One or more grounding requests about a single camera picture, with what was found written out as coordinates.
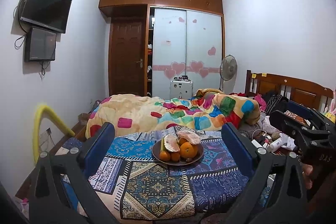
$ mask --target bunny toy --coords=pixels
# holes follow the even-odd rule
[[[330,103],[330,109],[327,113],[323,113],[323,115],[325,115],[329,120],[331,120],[333,123],[335,123],[336,121],[336,92],[333,91],[334,94],[334,98],[331,100]]]

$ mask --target plate of fruit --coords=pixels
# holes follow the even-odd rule
[[[168,165],[188,165],[203,157],[200,137],[192,131],[181,130],[177,136],[168,134],[157,141],[152,153],[154,158]]]

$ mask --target pink stripe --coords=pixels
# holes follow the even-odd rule
[[[153,70],[155,71],[165,71],[166,69],[171,69],[171,66],[167,66],[167,65],[154,65],[153,66]],[[203,69],[208,69],[209,73],[219,73],[219,68],[203,67]],[[187,71],[194,72],[190,66],[187,66]]]

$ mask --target headboard panel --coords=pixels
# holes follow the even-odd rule
[[[284,96],[290,90],[290,100],[316,110],[320,109],[323,96],[326,97],[323,103],[324,107],[322,105],[323,109],[330,104],[333,97],[331,89],[314,82],[269,73],[252,73],[251,70],[246,72],[245,94],[248,97],[255,96],[258,93],[265,94],[271,90],[281,93],[282,86],[284,86]]]

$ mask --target colorful blanket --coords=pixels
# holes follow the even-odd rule
[[[163,130],[175,124],[196,130],[216,131],[224,123],[232,122],[238,128],[242,120],[252,125],[259,117],[259,105],[255,100],[226,95],[219,90],[198,90],[190,100],[112,95],[91,114],[86,138],[93,136],[104,122],[114,125],[116,136],[124,136]]]
[[[195,164],[168,166],[152,157],[156,141],[184,129],[174,126],[114,139],[89,182],[120,223],[152,224],[171,219],[170,224],[196,224],[205,214],[225,212],[244,189],[248,177],[239,171],[221,132],[196,131],[204,156]],[[63,181],[73,207],[85,215],[71,194],[67,175]]]

